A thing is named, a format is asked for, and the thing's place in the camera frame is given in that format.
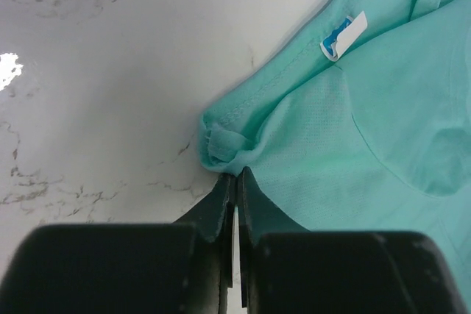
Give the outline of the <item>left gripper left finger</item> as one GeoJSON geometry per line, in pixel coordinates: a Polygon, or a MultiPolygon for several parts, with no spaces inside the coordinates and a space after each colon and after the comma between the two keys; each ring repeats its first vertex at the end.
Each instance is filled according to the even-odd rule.
{"type": "Polygon", "coordinates": [[[164,224],[55,224],[31,231],[1,281],[3,313],[225,313],[234,179],[164,224]]]}

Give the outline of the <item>teal t shirt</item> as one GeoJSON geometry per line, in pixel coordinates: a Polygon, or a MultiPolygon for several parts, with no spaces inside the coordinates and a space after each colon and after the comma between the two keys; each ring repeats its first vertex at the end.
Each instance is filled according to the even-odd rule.
{"type": "Polygon", "coordinates": [[[199,156],[309,230],[426,234],[468,299],[470,0],[330,0],[203,113],[199,156]]]}

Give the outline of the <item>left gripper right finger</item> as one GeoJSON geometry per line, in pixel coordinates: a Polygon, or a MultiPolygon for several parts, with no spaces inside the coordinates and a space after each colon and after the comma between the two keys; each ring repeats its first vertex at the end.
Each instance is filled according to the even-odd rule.
{"type": "Polygon", "coordinates": [[[249,313],[465,313],[437,245],[418,232],[312,232],[236,180],[241,303],[249,313]]]}

